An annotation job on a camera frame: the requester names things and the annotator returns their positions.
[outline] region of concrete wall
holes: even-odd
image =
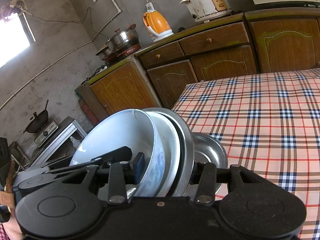
[[[0,6],[10,0],[0,0]],[[79,21],[70,0],[25,0],[28,11],[46,20]],[[82,24],[45,22],[26,15],[36,42],[0,68],[0,104],[50,63],[90,40]],[[10,144],[16,140],[23,149],[32,145],[34,135],[22,134],[32,113],[44,109],[49,99],[49,118],[61,122],[68,115],[85,130],[91,123],[80,107],[74,89],[101,65],[91,43],[53,65],[27,85],[0,111],[0,136]]]
[[[98,31],[105,22],[107,22],[115,13],[116,9],[111,0],[98,0],[93,3],[92,0],[70,0],[80,18],[83,18],[88,7],[92,7],[92,25],[95,31]],[[140,36],[140,44],[145,46],[152,42],[147,30],[143,24],[142,16],[146,11],[146,0],[115,0],[122,10],[102,32],[111,37],[117,28],[127,28],[130,24],[136,23],[136,30]],[[179,4],[181,0],[151,0],[156,10],[158,10],[169,22],[173,32],[177,32],[179,27],[190,28],[195,26],[190,12],[185,4]],[[252,0],[228,0],[234,11],[249,11],[256,9]],[[84,27],[92,37],[94,31],[91,28],[90,19],[84,21]],[[94,42],[97,49],[107,41],[106,37],[99,35]]]

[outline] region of white bowl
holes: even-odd
[[[146,112],[156,125],[164,149],[164,176],[157,197],[165,197],[177,175],[180,161],[180,140],[178,133],[168,118],[156,112]]]
[[[82,141],[70,166],[127,146],[132,159],[145,154],[145,172],[135,196],[155,196],[164,174],[165,158],[161,138],[149,115],[139,109],[127,109],[109,116]]]

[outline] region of window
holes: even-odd
[[[8,18],[11,20],[7,23],[0,20],[0,67],[35,41],[24,14],[18,17],[14,13]]]

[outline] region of plaid sleeve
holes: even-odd
[[[301,238],[320,239],[320,69],[187,85],[173,107],[194,132],[307,207]],[[227,194],[224,186],[217,198]]]
[[[10,240],[3,228],[2,223],[0,223],[0,240]]]

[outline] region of brown leather patch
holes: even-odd
[[[4,191],[0,191],[0,204],[8,206],[10,208],[14,208],[14,195],[6,193]]]

